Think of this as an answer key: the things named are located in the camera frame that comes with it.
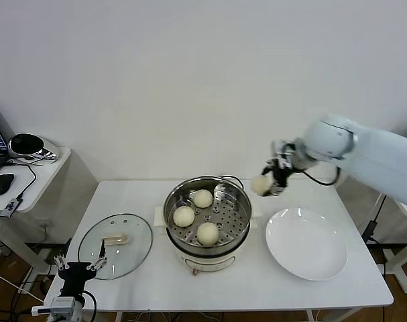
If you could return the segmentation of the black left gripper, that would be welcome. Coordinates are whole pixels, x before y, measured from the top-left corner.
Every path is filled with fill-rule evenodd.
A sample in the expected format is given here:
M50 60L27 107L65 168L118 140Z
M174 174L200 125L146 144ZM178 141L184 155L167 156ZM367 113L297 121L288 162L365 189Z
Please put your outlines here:
M99 258L91 263L68 263L63 255L54 256L58 275L64 281L61 295L81 295L88 280L107 264L105 240L102 240Z

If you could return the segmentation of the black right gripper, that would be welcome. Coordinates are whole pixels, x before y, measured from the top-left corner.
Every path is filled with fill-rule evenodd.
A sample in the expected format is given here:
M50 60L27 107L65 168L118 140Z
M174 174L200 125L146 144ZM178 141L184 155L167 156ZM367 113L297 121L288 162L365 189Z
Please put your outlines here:
M264 197L278 196L288 185L288 177L295 173L295 169L292 165L290 158L273 158L268 160L261 175L264 176L272 172L275 186L270 186L267 191L263 194Z

